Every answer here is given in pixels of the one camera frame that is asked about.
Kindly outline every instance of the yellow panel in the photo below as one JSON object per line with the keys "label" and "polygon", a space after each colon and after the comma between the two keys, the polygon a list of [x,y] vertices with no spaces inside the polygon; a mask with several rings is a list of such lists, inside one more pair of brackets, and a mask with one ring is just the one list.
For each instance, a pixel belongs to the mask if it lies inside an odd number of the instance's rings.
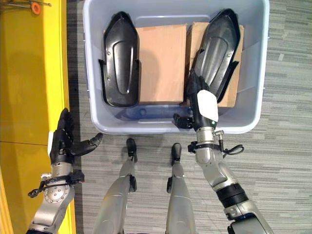
{"label": "yellow panel", "polygon": [[28,197],[37,188],[42,173],[50,172],[46,146],[0,143],[0,166],[14,233],[25,233],[43,196]]}
{"label": "yellow panel", "polygon": [[0,14],[1,141],[47,142],[43,14],[28,9]]}
{"label": "yellow panel", "polygon": [[[1,165],[15,233],[25,232],[41,203],[42,197],[26,195],[29,185],[37,187],[40,174],[50,171],[48,131],[55,130],[61,110],[69,107],[66,1],[45,2],[52,7],[41,6],[39,16],[28,9],[0,14],[0,138],[7,142],[1,143]],[[26,157],[27,170],[21,166]],[[70,233],[76,233],[74,202],[59,231]]]}
{"label": "yellow panel", "polygon": [[0,233],[13,234],[11,217],[9,213],[8,204],[6,201],[5,189],[2,180],[2,172],[0,167]]}

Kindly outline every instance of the robotic hand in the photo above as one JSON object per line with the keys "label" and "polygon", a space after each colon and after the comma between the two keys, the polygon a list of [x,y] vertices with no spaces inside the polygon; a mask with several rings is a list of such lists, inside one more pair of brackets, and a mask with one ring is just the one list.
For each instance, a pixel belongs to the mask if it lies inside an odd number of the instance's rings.
{"label": "robotic hand", "polygon": [[84,182],[81,170],[73,170],[76,156],[93,151],[101,142],[103,134],[79,143],[73,141],[73,119],[65,108],[53,133],[50,152],[51,173],[43,174],[37,189],[28,193],[31,198],[44,193],[41,206],[37,210],[27,234],[55,234],[64,217],[67,206],[75,196],[73,185]]}

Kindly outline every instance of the black cable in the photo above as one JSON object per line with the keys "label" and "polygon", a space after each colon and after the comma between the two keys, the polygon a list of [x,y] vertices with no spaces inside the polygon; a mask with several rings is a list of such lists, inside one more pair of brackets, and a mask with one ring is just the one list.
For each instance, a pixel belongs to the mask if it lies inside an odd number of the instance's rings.
{"label": "black cable", "polygon": [[219,140],[219,146],[220,146],[220,151],[224,153],[223,158],[225,158],[226,155],[237,155],[237,154],[240,154],[245,149],[243,145],[236,145],[236,146],[234,146],[231,149],[224,149],[223,148],[223,140]]}
{"label": "black cable", "polygon": [[[66,183],[62,183],[62,184],[52,184],[52,185],[48,185],[49,183],[55,183],[57,181],[61,181],[61,180],[65,180]],[[58,176],[58,177],[53,177],[47,180],[42,180],[40,182],[40,185],[37,189],[33,189],[32,191],[30,191],[28,193],[28,196],[31,198],[34,198],[36,196],[38,196],[39,193],[41,193],[42,191],[54,187],[54,186],[63,186],[63,185],[74,185],[80,182],[84,182],[84,174],[82,173],[81,170],[74,170],[73,172],[71,172],[68,175],[62,175],[62,176]]]}

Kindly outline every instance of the white label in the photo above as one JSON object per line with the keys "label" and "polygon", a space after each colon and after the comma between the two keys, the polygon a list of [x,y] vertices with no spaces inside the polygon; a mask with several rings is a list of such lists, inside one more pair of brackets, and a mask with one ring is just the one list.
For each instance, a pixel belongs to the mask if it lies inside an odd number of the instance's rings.
{"label": "white label", "polygon": [[215,95],[207,90],[200,90],[197,93],[199,112],[202,116],[218,122],[218,103]]}
{"label": "white label", "polygon": [[53,134],[54,134],[54,132],[49,131],[49,137],[48,137],[48,156],[50,155],[50,152],[51,152],[51,149],[52,149]]}

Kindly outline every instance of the gray striped carpet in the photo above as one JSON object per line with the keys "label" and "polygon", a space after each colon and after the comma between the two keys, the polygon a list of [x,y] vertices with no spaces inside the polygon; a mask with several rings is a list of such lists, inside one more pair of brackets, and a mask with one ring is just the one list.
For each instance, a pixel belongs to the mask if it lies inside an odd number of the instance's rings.
{"label": "gray striped carpet", "polygon": [[[67,9],[68,71],[76,140],[96,134],[90,119],[83,53],[83,1]],[[229,156],[240,179],[276,234],[312,234],[312,2],[271,1],[270,39],[261,119],[251,132],[226,136],[226,146],[242,143],[245,153]],[[170,149],[182,144],[198,233],[225,234],[227,221],[195,156],[192,135],[132,136],[137,143],[137,192],[129,195],[125,233],[163,234],[171,174]],[[104,136],[91,154],[77,160],[85,183],[76,190],[78,234],[90,234],[101,201],[126,159],[128,136]]]}

